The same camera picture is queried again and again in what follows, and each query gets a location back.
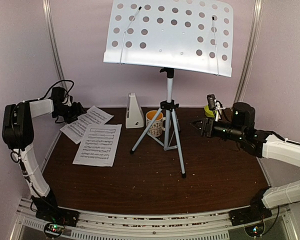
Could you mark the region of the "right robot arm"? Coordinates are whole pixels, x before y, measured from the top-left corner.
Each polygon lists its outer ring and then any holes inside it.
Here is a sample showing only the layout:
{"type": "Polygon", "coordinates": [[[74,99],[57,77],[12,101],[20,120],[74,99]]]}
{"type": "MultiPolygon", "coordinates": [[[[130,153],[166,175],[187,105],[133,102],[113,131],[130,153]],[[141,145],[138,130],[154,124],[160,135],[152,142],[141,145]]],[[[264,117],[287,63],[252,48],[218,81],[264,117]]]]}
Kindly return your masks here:
{"type": "MultiPolygon", "coordinates": [[[[214,112],[214,117],[191,122],[207,138],[221,138],[239,144],[248,154],[265,159],[274,159],[300,168],[300,143],[280,136],[274,131],[255,129],[255,108],[245,102],[232,105],[232,119],[220,120],[215,103],[208,107],[214,112]]],[[[261,189],[250,201],[250,206],[243,216],[250,221],[258,221],[270,217],[271,209],[281,205],[300,202],[300,180],[279,187],[261,189]]]]}

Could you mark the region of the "white tripod stand pole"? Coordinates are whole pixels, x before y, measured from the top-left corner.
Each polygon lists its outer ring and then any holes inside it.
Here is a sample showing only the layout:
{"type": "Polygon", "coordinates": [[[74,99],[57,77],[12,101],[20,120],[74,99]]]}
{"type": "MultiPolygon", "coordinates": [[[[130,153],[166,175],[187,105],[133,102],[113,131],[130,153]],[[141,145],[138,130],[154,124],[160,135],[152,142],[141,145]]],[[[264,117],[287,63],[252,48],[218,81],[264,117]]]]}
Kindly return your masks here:
{"type": "Polygon", "coordinates": [[[182,153],[182,146],[180,141],[180,125],[178,122],[178,117],[176,113],[176,109],[179,107],[178,103],[172,99],[173,93],[173,79],[175,74],[174,68],[163,67],[159,71],[160,73],[166,73],[167,77],[167,97],[165,101],[160,103],[159,109],[155,112],[154,119],[150,121],[148,126],[142,132],[132,149],[130,150],[130,154],[133,154],[139,144],[142,142],[143,138],[148,135],[153,138],[157,143],[163,146],[164,151],[168,150],[178,150],[180,168],[181,168],[181,176],[183,179],[187,177],[184,158],[182,153]],[[156,137],[152,136],[148,131],[150,130],[151,126],[154,124],[156,118],[162,113],[162,110],[165,110],[165,131],[164,131],[164,142],[161,142],[156,137]]]}

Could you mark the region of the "sheet music page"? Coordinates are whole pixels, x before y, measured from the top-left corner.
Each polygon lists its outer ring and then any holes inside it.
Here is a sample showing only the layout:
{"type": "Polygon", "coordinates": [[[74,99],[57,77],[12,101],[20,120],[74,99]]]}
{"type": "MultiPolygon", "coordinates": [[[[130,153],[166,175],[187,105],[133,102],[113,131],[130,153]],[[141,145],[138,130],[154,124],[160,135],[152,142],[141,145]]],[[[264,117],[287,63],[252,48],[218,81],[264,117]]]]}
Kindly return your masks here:
{"type": "Polygon", "coordinates": [[[90,124],[72,163],[93,167],[112,167],[121,128],[120,124],[90,124]]]}
{"type": "Polygon", "coordinates": [[[82,141],[86,129],[91,124],[104,125],[114,116],[101,110],[96,106],[92,106],[87,113],[82,114],[72,123],[67,123],[60,131],[65,134],[76,145],[82,141]]]}

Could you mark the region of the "green bowl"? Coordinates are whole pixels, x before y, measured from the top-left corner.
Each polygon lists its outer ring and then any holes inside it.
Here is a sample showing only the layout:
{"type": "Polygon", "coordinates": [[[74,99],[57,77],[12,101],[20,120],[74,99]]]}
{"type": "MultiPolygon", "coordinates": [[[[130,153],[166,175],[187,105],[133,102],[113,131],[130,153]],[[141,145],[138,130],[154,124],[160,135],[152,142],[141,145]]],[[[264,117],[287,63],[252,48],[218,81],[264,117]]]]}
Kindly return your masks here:
{"type": "Polygon", "coordinates": [[[208,105],[204,106],[204,114],[208,118],[216,118],[218,113],[218,118],[221,119],[221,112],[220,109],[217,107],[215,110],[210,110],[208,105]]]}

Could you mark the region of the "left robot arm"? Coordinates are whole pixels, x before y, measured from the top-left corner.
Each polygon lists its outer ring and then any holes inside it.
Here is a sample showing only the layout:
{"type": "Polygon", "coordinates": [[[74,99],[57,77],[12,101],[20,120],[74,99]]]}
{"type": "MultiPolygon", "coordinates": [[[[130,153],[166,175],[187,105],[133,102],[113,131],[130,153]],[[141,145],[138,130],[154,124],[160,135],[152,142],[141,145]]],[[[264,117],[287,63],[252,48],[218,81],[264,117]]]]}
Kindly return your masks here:
{"type": "Polygon", "coordinates": [[[11,150],[11,159],[20,166],[38,219],[74,227],[79,212],[59,207],[53,190],[43,177],[34,151],[33,119],[52,114],[53,117],[63,117],[66,123],[72,123],[85,113],[79,102],[58,98],[22,101],[7,105],[4,109],[2,138],[11,150]]]}

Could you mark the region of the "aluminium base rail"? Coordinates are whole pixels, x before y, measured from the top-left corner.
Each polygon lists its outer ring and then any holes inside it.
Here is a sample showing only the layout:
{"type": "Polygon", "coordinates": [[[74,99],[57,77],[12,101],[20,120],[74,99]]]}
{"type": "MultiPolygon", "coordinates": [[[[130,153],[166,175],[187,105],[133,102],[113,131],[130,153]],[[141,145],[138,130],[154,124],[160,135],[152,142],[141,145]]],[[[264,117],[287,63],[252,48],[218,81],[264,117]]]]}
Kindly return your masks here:
{"type": "Polygon", "coordinates": [[[61,227],[58,240],[298,240],[292,212],[273,209],[261,221],[233,225],[230,210],[201,213],[131,215],[79,212],[75,227],[61,227]]]}

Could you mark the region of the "white metronome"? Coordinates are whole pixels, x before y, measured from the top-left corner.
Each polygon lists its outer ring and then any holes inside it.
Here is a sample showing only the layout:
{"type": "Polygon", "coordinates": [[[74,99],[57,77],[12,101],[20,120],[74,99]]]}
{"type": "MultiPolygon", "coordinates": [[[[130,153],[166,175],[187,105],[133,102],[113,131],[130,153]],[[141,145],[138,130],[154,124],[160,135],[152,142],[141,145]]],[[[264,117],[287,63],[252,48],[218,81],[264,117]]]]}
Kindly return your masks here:
{"type": "Polygon", "coordinates": [[[128,102],[125,114],[125,128],[136,129],[145,126],[145,117],[142,108],[138,102],[135,92],[128,94],[128,102]]]}

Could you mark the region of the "yellow patterned mug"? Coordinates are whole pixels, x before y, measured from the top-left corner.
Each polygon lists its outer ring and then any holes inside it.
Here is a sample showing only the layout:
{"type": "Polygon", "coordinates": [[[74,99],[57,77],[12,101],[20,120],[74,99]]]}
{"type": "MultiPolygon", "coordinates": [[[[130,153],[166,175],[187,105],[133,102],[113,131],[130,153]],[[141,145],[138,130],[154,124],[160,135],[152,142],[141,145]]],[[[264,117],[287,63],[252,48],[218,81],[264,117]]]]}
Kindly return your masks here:
{"type": "MultiPolygon", "coordinates": [[[[149,123],[153,120],[156,113],[157,113],[157,110],[150,110],[145,114],[146,126],[148,126],[149,123]]],[[[153,122],[153,124],[151,125],[150,129],[148,130],[148,133],[151,134],[153,137],[160,137],[162,135],[163,131],[165,131],[165,121],[166,121],[166,117],[161,112],[157,116],[157,118],[153,122]]]]}

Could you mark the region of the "white perforated music stand desk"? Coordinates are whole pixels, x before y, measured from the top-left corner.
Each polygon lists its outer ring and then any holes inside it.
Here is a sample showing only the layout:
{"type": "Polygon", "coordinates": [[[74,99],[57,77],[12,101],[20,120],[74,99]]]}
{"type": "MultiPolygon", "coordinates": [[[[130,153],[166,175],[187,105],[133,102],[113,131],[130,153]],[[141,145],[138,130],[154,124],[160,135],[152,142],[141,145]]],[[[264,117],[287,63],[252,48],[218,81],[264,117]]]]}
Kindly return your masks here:
{"type": "Polygon", "coordinates": [[[234,10],[218,0],[115,0],[106,63],[143,65],[232,75],[234,10]]]}

